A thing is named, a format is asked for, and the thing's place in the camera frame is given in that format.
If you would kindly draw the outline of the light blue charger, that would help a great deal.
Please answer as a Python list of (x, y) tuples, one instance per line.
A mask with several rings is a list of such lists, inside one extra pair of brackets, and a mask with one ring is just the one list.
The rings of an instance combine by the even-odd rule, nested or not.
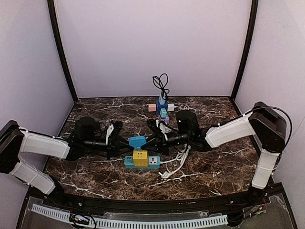
[(162, 95), (159, 95), (158, 102), (159, 102), (160, 105), (165, 105), (166, 99), (164, 99)]

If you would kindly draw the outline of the yellow cube socket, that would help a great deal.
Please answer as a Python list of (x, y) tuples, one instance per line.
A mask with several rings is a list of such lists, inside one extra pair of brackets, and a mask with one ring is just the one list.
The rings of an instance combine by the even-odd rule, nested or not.
[(148, 151), (134, 150), (132, 159), (135, 167), (148, 167), (149, 164)]

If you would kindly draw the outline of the pink charger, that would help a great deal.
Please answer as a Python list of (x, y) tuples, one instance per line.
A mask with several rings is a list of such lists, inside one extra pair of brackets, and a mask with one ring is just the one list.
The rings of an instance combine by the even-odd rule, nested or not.
[(148, 104), (148, 112), (156, 112), (157, 105), (156, 104)]

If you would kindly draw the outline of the white charger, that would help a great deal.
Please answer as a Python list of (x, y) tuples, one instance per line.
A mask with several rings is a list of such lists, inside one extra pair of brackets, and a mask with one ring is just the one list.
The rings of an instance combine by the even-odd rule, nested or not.
[(168, 107), (167, 107), (167, 111), (168, 112), (172, 112), (172, 111), (174, 111), (174, 109), (175, 109), (175, 105), (174, 104), (168, 104)]

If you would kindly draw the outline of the teal charger plug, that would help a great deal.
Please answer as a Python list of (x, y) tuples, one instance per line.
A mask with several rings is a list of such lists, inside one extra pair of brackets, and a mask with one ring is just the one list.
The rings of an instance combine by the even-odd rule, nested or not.
[(167, 110), (165, 108), (161, 108), (159, 115), (161, 119), (165, 119), (167, 117)]

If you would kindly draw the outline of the purple power strip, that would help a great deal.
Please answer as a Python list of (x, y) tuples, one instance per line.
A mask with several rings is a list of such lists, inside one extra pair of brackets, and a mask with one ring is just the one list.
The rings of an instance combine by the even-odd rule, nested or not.
[(165, 118), (162, 118), (159, 114), (157, 115), (157, 118), (159, 121), (164, 121), (166, 124), (169, 124), (170, 123), (170, 118), (168, 115), (166, 115)]

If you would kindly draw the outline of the blue square adapter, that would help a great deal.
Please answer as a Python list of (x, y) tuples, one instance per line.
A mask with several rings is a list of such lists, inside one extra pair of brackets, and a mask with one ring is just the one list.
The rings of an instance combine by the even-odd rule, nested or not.
[(129, 139), (129, 146), (136, 150), (140, 150), (144, 144), (146, 144), (146, 138), (144, 136), (134, 136)]

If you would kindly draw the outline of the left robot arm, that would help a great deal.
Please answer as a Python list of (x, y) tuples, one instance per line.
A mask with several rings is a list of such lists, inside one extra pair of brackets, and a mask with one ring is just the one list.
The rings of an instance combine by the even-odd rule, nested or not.
[(0, 172), (11, 174), (40, 192), (50, 195), (61, 186), (54, 178), (29, 164), (19, 154), (35, 153), (75, 161), (86, 154), (105, 153), (110, 159), (134, 148), (119, 135), (122, 122), (116, 121), (101, 129), (98, 121), (83, 117), (74, 124), (69, 137), (55, 137), (30, 131), (10, 120), (0, 131)]

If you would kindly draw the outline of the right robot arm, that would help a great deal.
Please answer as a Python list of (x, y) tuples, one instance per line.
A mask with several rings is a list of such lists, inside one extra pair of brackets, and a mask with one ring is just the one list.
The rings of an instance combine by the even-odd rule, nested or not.
[(177, 129), (165, 133), (154, 119), (147, 121), (153, 134), (146, 139), (141, 149), (168, 155), (169, 148), (181, 144), (198, 152), (209, 152), (223, 144), (248, 138), (259, 156), (251, 181), (251, 188), (263, 190), (276, 169), (287, 147), (292, 132), (292, 120), (284, 110), (257, 102), (253, 108), (236, 118), (210, 125), (199, 126), (197, 116), (190, 110), (178, 111), (175, 115)]

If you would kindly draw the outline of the dark blue cube socket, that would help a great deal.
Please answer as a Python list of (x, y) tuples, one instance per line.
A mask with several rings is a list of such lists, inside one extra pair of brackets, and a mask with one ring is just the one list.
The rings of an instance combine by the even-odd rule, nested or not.
[(156, 113), (159, 115), (161, 109), (165, 109), (167, 111), (168, 109), (168, 103), (165, 101), (164, 104), (160, 104), (160, 102), (157, 100), (156, 101), (156, 106), (157, 106), (157, 110)]

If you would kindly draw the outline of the teal power strip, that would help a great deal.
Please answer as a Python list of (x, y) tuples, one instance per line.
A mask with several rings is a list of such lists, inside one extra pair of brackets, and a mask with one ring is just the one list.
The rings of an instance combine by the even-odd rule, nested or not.
[(166, 169), (164, 173), (159, 172), (162, 179), (169, 179), (183, 167), (190, 150), (191, 146), (185, 144), (184, 149), (182, 151), (177, 149), (176, 157), (168, 161), (161, 161), (159, 156), (149, 156), (148, 151), (145, 150), (134, 150), (132, 156), (126, 156), (124, 158), (124, 166), (128, 169), (160, 169), (161, 165), (179, 162), (179, 166), (174, 171)]

